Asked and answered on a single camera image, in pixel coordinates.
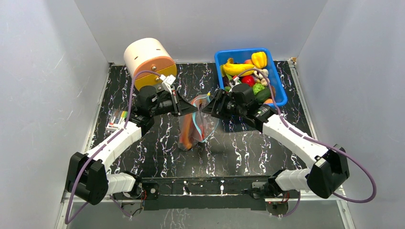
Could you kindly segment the clear zip top bag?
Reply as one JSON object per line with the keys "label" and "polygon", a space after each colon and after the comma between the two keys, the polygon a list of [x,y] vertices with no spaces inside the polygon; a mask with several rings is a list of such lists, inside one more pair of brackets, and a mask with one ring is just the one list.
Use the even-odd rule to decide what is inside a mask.
{"label": "clear zip top bag", "polygon": [[218,118],[202,112],[202,109],[211,101],[210,95],[210,93],[201,94],[190,101],[190,104],[198,108],[198,111],[193,115],[193,121],[201,136],[198,143],[206,142],[214,134],[219,124]]}

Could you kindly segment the red tomato toy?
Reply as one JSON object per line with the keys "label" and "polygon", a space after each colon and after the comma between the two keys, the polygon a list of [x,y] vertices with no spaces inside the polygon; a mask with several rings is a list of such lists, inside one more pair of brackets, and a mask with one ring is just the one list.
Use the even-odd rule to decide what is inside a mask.
{"label": "red tomato toy", "polygon": [[250,87],[253,87],[256,84],[252,75],[243,76],[241,82],[249,85]]}

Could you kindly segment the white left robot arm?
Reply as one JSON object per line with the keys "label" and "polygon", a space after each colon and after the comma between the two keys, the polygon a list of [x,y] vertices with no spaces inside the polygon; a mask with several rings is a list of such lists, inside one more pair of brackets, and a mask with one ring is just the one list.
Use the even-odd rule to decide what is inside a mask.
{"label": "white left robot arm", "polygon": [[130,198],[140,197],[143,191],[140,177],[128,171],[109,175],[107,170],[127,148],[151,129],[156,116],[170,113],[178,117],[197,110],[173,89],[158,93],[153,86],[142,87],[131,107],[127,123],[89,151],[72,155],[65,190],[92,205],[116,193],[126,193]]}

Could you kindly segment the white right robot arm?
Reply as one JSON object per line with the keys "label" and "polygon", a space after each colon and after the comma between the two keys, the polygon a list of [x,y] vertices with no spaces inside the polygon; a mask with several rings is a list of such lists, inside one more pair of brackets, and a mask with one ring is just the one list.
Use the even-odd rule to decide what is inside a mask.
{"label": "white right robot arm", "polygon": [[253,184],[249,194],[254,198],[280,198],[290,190],[308,190],[320,198],[328,198],[350,176],[346,157],[315,143],[306,133],[291,126],[270,105],[260,103],[245,83],[234,86],[230,92],[218,89],[202,112],[219,119],[242,118],[244,124],[276,139],[307,166],[281,169],[264,184]]}

